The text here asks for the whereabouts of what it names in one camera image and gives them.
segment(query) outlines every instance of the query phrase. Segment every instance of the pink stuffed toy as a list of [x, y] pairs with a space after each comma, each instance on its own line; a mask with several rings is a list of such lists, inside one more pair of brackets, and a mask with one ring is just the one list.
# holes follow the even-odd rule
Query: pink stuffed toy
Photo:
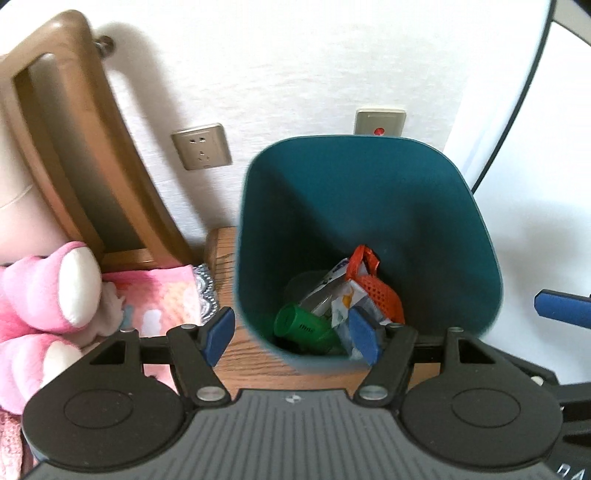
[[0, 408], [21, 414], [82, 348], [117, 330], [122, 302], [81, 242], [0, 267]]

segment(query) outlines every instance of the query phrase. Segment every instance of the electrical outlet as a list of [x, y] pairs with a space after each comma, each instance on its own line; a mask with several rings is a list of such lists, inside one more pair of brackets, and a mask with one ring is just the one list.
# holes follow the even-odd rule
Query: electrical outlet
[[400, 137], [406, 120], [404, 110], [361, 109], [355, 117], [355, 135]]
[[186, 170], [232, 164], [230, 149], [221, 124], [181, 130], [170, 136]]

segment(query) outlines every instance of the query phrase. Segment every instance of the pink cloth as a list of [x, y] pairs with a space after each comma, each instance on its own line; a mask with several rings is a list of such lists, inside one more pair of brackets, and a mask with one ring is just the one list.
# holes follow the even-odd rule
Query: pink cloth
[[[113, 282], [117, 295], [125, 297], [124, 326], [133, 326], [140, 336], [166, 335], [168, 330], [183, 323], [200, 324], [201, 305], [191, 265], [107, 273], [103, 281]], [[175, 390], [167, 365], [146, 365], [144, 373]]]
[[18, 480], [23, 452], [20, 418], [0, 410], [0, 480]]

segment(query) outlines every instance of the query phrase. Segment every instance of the wall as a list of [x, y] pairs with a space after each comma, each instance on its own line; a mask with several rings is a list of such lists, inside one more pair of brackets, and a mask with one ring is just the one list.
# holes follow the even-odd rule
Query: wall
[[472, 187], [490, 159], [527, 82], [550, 2], [515, 2], [503, 34], [482, 46], [443, 152]]
[[[181, 231], [199, 245], [209, 229], [236, 223], [257, 152], [286, 137], [350, 133], [357, 108], [404, 108], [404, 135], [443, 149], [469, 73], [487, 61], [483, 49], [539, 4], [11, 0], [0, 11], [0, 52], [68, 8], [111, 35], [118, 49], [105, 69], [128, 128]], [[170, 133], [213, 122], [226, 128], [233, 165], [186, 172]]]
[[591, 293], [591, 47], [550, 29], [530, 91], [475, 194], [501, 266], [504, 302], [488, 343], [591, 381], [591, 330], [539, 317], [543, 288]]

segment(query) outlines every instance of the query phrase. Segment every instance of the teal trash can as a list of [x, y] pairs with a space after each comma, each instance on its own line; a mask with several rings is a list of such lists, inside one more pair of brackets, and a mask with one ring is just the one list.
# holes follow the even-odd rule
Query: teal trash can
[[474, 198], [442, 153], [406, 138], [333, 135], [281, 141], [252, 162], [242, 201], [236, 306], [265, 347], [305, 371], [354, 369], [347, 357], [300, 356], [275, 344], [285, 289], [365, 244], [426, 335], [496, 318], [501, 275]]

